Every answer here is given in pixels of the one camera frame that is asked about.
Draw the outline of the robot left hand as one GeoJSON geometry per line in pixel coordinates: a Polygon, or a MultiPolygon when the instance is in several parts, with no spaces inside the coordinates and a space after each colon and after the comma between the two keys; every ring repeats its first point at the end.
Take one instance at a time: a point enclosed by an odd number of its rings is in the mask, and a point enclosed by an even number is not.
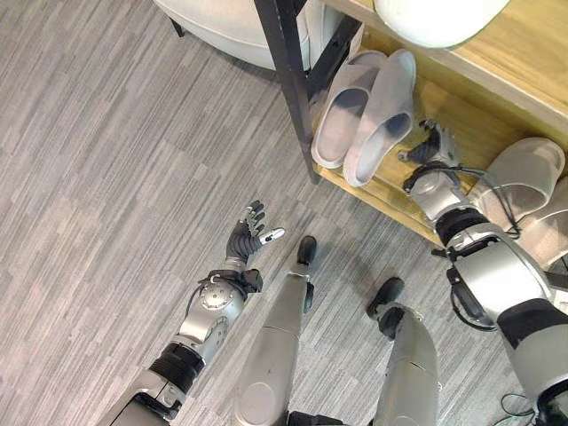
{"type": "Polygon", "coordinates": [[[264,204],[260,200],[252,201],[242,212],[225,245],[225,260],[234,261],[242,266],[249,257],[261,247],[276,241],[285,234],[285,229],[275,227],[265,230],[264,204]]]}

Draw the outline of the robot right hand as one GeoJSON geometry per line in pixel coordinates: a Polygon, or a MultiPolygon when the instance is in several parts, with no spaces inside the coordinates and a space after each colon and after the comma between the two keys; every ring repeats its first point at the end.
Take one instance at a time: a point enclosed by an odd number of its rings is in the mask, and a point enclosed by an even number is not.
{"type": "Polygon", "coordinates": [[[430,118],[420,121],[419,126],[427,133],[426,139],[411,150],[399,151],[398,160],[419,165],[443,162],[450,167],[457,167],[460,161],[454,134],[430,118]]]}

